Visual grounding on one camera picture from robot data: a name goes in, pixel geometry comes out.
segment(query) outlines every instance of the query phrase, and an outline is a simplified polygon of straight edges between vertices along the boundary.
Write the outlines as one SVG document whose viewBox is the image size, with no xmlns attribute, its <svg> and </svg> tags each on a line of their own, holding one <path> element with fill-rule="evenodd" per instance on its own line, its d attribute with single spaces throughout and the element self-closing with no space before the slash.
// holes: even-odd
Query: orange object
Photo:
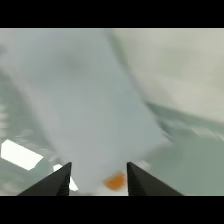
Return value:
<svg viewBox="0 0 224 224">
<path fill-rule="evenodd" d="M 105 186 L 113 191 L 119 190 L 120 188 L 124 187 L 126 184 L 126 178 L 125 175 L 122 173 L 119 173 L 116 176 L 113 176 L 112 178 L 107 179 L 104 182 Z"/>
</svg>

